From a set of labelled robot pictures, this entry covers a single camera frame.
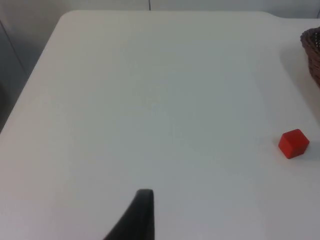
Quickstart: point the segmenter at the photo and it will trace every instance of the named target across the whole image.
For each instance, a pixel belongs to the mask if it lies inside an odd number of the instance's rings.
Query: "table surface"
[[[0,233],[99,240],[136,190],[157,240],[318,240],[320,89],[263,12],[73,11],[0,134]],[[282,133],[307,152],[287,160]]]

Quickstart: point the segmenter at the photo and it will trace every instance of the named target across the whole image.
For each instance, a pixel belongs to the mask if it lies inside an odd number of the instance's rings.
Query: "brown basket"
[[[320,27],[305,31],[300,39],[308,55],[309,72],[320,87]]]

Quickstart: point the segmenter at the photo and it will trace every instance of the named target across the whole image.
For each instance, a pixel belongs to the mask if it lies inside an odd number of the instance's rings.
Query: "red cube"
[[[300,129],[284,133],[279,142],[279,148],[287,159],[292,159],[305,153],[309,140]]]

